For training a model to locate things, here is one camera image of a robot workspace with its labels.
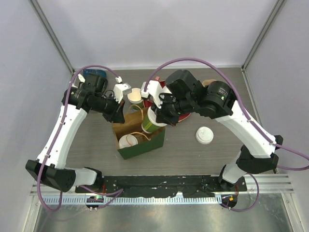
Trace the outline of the green paper cup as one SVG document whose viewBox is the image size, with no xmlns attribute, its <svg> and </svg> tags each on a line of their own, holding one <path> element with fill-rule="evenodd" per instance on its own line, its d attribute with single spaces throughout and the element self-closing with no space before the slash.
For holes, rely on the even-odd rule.
<svg viewBox="0 0 309 232">
<path fill-rule="evenodd" d="M 141 124 L 142 130 L 147 134 L 154 133 L 155 131 L 165 126 L 166 126 L 165 123 L 156 123 L 153 119 L 151 119 L 148 116 L 144 118 Z"/>
</svg>

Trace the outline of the green paper cups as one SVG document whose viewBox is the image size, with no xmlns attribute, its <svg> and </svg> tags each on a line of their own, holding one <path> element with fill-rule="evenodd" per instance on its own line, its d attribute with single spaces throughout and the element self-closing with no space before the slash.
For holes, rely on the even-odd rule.
<svg viewBox="0 0 309 232">
<path fill-rule="evenodd" d="M 127 95 L 127 98 L 131 104 L 143 104 L 140 88 L 132 88 L 131 92 Z"/>
</svg>

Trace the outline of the green brown paper bag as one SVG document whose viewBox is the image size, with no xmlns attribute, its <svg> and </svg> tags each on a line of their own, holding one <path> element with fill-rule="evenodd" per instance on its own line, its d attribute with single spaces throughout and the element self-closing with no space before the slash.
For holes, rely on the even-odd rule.
<svg viewBox="0 0 309 232">
<path fill-rule="evenodd" d="M 141 154 L 163 147 L 165 140 L 165 128 L 162 127 L 154 133 L 147 134 L 141 124 L 147 117 L 148 108 L 139 109 L 136 112 L 125 115 L 125 123 L 113 123 L 112 130 L 115 136 L 116 150 L 123 159 L 130 159 Z M 132 147 L 120 149 L 118 141 L 124 135 L 134 135 L 138 139 L 138 144 Z"/>
</svg>

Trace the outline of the white plastic cup lid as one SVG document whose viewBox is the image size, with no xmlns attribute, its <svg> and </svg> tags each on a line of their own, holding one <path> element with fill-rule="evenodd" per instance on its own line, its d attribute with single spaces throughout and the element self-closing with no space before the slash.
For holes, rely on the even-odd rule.
<svg viewBox="0 0 309 232">
<path fill-rule="evenodd" d="M 149 121 L 150 121 L 152 124 L 156 124 L 156 114 L 155 114 L 155 112 L 151 109 L 151 107 L 148 108 L 147 116 L 148 116 Z"/>
</svg>

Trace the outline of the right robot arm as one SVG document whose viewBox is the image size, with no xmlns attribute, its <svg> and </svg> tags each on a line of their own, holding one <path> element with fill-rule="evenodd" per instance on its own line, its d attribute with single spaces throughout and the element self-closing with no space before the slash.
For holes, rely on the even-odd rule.
<svg viewBox="0 0 309 232">
<path fill-rule="evenodd" d="M 277 168 L 279 157 L 274 142 L 283 142 L 279 135 L 265 139 L 261 126 L 246 110 L 242 110 L 232 88 L 222 81 L 203 86 L 188 70 L 177 70 L 165 80 L 165 87 L 156 93 L 158 102 L 152 107 L 157 123 L 175 126 L 179 117 L 197 113 L 221 123 L 239 138 L 243 145 L 237 157 L 225 165 L 218 185 L 231 190 L 246 173 L 260 174 Z"/>
</svg>

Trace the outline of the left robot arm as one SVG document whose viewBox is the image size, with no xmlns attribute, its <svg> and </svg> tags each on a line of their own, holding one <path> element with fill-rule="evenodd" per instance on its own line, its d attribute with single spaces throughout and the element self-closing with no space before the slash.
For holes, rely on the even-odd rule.
<svg viewBox="0 0 309 232">
<path fill-rule="evenodd" d="M 90 73 L 78 86 L 64 92 L 56 125 L 45 147 L 36 160 L 28 160 L 26 170 L 39 184 L 62 192 L 72 187 L 86 186 L 91 192 L 102 190 L 102 172 L 84 167 L 71 169 L 66 166 L 67 156 L 78 128 L 90 111 L 101 113 L 106 121 L 124 123 L 124 95 L 131 86 L 120 77 L 109 95 L 104 93 L 107 80 Z"/>
</svg>

